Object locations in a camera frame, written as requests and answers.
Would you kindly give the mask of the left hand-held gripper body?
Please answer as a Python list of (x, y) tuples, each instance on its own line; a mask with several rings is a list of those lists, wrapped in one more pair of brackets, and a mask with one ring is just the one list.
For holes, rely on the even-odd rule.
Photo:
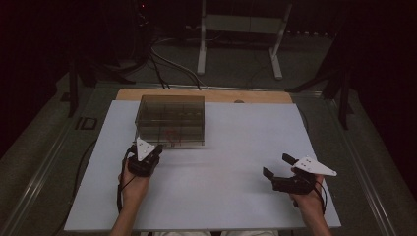
[(136, 139), (137, 153), (128, 152), (128, 169), (138, 177), (150, 177), (159, 163), (159, 155), (154, 154), (155, 145)]

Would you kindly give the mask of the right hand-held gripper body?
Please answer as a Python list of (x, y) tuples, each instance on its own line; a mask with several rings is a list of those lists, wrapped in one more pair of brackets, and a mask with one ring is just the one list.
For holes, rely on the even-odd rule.
[(292, 166), (295, 173), (292, 177), (275, 177), (271, 181), (274, 191), (288, 194), (307, 195), (315, 186), (315, 175), (336, 176), (337, 172), (311, 157), (297, 159)]

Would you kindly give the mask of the smoky translucent compartment drawer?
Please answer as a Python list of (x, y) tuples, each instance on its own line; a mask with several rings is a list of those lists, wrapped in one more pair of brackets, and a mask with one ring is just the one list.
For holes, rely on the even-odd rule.
[(200, 135), (181, 133), (182, 143), (180, 146), (172, 147), (165, 139), (164, 132), (166, 130), (157, 130), (156, 132), (137, 133), (136, 138), (144, 140), (152, 145), (163, 145), (166, 148), (184, 148), (192, 146), (203, 146), (205, 139)]

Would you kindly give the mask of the smoky translucent drawer box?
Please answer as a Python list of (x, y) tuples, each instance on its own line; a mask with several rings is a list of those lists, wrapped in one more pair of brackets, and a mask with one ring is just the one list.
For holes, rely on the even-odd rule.
[(173, 129), (205, 138), (205, 98), (199, 95), (143, 95), (137, 133)]

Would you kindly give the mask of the person's right hand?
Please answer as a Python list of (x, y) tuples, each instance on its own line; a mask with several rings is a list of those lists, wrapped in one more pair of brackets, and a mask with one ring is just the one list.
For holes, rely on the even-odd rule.
[(324, 176), (316, 174), (314, 189), (307, 195), (290, 194), (290, 199), (298, 206), (302, 214), (324, 215), (324, 199), (322, 197), (322, 186)]

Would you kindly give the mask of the person's left hand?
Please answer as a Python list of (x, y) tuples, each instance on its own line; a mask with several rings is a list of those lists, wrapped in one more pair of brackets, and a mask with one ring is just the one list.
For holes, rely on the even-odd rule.
[(149, 188), (149, 177), (138, 177), (128, 169), (129, 161), (123, 162), (119, 175), (122, 209), (138, 210)]

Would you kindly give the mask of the black metal stand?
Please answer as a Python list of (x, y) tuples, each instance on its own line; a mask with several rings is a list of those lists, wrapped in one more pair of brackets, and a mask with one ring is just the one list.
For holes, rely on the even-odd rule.
[(327, 81), (325, 88), (322, 91), (324, 99), (334, 99), (339, 95), (338, 106), (338, 121), (344, 130), (348, 129), (347, 114), (349, 110), (349, 88), (352, 68), (349, 66), (340, 67), (337, 69), (330, 69), (319, 76), (315, 76), (310, 81), (301, 84), (295, 88), (289, 88), (286, 92), (298, 93), (307, 88), (312, 87), (320, 82)]
[(88, 56), (75, 56), (69, 59), (69, 91), (63, 99), (70, 103), (68, 116), (73, 117), (79, 107), (79, 83), (84, 87), (94, 88), (98, 82), (95, 73), (99, 72), (108, 79), (123, 85), (133, 85), (133, 81), (123, 78), (118, 73), (108, 69), (103, 64)]

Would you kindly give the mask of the dark equipment stand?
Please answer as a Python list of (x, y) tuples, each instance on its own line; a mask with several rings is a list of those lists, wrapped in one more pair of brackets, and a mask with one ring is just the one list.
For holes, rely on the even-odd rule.
[(148, 0), (130, 0), (134, 33), (134, 46), (131, 58), (137, 65), (143, 65), (149, 57), (152, 39)]

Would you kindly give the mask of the black floor bracket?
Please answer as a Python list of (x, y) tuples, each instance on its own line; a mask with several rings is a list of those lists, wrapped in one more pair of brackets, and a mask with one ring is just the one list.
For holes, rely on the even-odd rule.
[(76, 124), (76, 130), (94, 130), (98, 120), (91, 117), (80, 117)]

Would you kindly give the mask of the aluminium floor rail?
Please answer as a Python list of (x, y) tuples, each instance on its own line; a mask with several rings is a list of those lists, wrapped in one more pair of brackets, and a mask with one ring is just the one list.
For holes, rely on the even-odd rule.
[(343, 146), (347, 149), (347, 156), (350, 159), (355, 175), (368, 202), (370, 210), (376, 220), (382, 236), (397, 236), (397, 233), (387, 216), (386, 209), (381, 198), (372, 183), (372, 180), (361, 159), (361, 155), (353, 143), (353, 139), (349, 130), (345, 130), (338, 120), (338, 106), (334, 100), (326, 100), (326, 107), (330, 117), (341, 136)]
[(93, 93), (78, 87), (79, 107), (69, 115), (61, 86), (0, 159), (0, 236), (15, 236), (26, 219), (54, 161)]

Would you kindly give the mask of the white metal stand frame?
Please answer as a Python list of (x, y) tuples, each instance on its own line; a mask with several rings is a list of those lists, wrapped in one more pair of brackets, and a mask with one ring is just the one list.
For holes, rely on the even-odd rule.
[(249, 32), (261, 34), (275, 34), (276, 42), (268, 50), (269, 60), (271, 63), (273, 75), (277, 80), (282, 80), (283, 75), (278, 59), (278, 49), (283, 40), (289, 15), (292, 10), (291, 3), (284, 4), (283, 14), (278, 18), (264, 18), (252, 16), (236, 15), (218, 15), (207, 13), (207, 0), (202, 0), (201, 11), (201, 37), (200, 50), (198, 57), (197, 74), (203, 75), (206, 71), (207, 58), (207, 31), (231, 31), (231, 32)]

